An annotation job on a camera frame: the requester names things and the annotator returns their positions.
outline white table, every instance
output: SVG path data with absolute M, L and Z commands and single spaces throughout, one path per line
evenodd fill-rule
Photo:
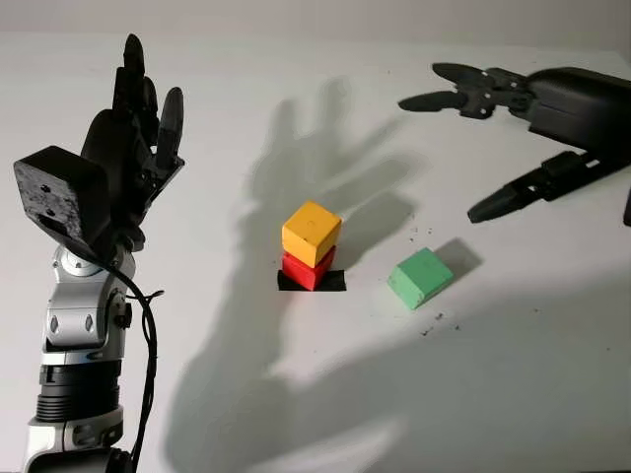
M 142 39 L 160 100 L 184 90 L 186 159 L 137 254 L 140 287 L 167 291 L 154 302 L 160 364 L 142 471 L 631 467 L 630 169 L 474 226 L 472 204 L 565 147 L 504 110 L 482 122 L 396 107 L 449 86 L 435 61 L 629 79 L 620 57 Z M 124 40 L 0 35 L 0 469 L 20 467 L 53 285 L 54 242 L 24 216 L 11 163 L 49 144 L 79 152 L 110 104 Z M 346 219 L 346 293 L 276 290 L 280 226 L 307 198 Z M 468 274 L 410 312 L 385 280 L 423 246 Z M 146 362 L 137 321 L 120 380 L 127 448 Z

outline green cube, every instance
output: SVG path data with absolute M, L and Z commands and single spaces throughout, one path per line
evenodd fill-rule
M 454 273 L 429 248 L 423 248 L 397 265 L 387 284 L 410 309 L 440 292 Z

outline stacked cubes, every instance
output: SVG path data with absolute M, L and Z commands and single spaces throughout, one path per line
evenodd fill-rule
M 306 202 L 283 225 L 282 271 L 313 291 L 330 268 L 342 219 L 315 202 Z

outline silver robotic arm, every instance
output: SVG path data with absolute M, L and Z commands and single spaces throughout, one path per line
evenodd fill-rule
M 112 264 L 133 277 L 133 257 L 122 246 Z M 131 472 L 129 455 L 110 448 L 122 437 L 117 378 L 131 324 L 127 287 L 64 246 L 52 267 L 57 284 L 44 324 L 41 395 L 24 472 Z

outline yellow cube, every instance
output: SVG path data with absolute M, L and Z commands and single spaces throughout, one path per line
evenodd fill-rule
M 311 268 L 335 246 L 342 219 L 315 202 L 306 202 L 283 225 L 285 251 Z

